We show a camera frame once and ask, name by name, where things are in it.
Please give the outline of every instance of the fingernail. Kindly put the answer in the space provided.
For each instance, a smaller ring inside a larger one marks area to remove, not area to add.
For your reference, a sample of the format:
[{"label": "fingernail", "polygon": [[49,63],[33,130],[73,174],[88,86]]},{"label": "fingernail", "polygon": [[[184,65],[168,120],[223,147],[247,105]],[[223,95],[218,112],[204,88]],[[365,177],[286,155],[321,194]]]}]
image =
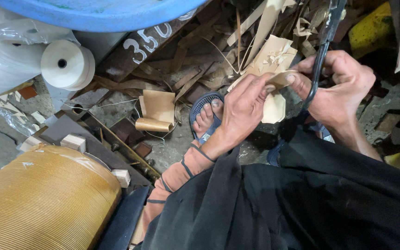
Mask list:
[{"label": "fingernail", "polygon": [[294,75],[292,75],[292,74],[289,74],[289,75],[286,76],[286,80],[289,83],[293,83],[296,80],[296,77]]}]

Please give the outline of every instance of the yellow object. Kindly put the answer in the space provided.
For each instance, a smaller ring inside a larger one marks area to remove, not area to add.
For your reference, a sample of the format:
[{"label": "yellow object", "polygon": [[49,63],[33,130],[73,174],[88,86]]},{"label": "yellow object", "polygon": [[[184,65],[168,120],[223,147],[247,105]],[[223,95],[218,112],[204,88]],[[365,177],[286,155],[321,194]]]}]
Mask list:
[{"label": "yellow object", "polygon": [[390,3],[386,2],[358,22],[348,33],[355,59],[378,48],[395,48],[396,35]]},{"label": "yellow object", "polygon": [[0,170],[0,250],[93,247],[121,189],[78,151],[40,144]]}]

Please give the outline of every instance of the forearm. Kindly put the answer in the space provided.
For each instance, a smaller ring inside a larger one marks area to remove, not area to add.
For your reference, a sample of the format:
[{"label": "forearm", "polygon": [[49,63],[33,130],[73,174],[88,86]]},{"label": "forearm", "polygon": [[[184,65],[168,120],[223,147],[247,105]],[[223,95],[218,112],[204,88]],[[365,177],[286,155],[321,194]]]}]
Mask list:
[{"label": "forearm", "polygon": [[325,127],[333,136],[336,144],[343,145],[370,158],[382,161],[377,151],[371,146],[360,130],[359,123],[357,122],[356,118],[350,119],[348,122],[345,122],[341,125],[326,125]]}]

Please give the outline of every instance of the blue container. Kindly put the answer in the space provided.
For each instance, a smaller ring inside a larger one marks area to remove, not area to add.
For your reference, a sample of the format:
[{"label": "blue container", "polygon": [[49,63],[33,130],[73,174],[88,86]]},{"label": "blue container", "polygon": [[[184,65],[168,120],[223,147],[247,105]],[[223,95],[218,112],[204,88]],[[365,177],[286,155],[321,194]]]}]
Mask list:
[{"label": "blue container", "polygon": [[47,24],[90,32],[134,31],[176,19],[206,0],[0,0]]}]

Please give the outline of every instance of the right hand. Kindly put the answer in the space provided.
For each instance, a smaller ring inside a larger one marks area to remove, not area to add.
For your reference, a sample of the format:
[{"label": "right hand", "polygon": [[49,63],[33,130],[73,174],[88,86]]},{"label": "right hand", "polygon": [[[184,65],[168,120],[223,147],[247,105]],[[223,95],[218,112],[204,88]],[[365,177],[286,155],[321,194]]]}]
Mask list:
[{"label": "right hand", "polygon": [[[311,89],[311,80],[301,73],[311,74],[316,56],[311,56],[291,69],[299,71],[286,77],[292,89],[303,100]],[[331,88],[318,88],[311,105],[310,114],[326,127],[337,128],[357,122],[356,111],[362,99],[368,94],[376,77],[373,70],[361,65],[342,50],[328,51],[323,74],[333,74],[336,83]]]}]

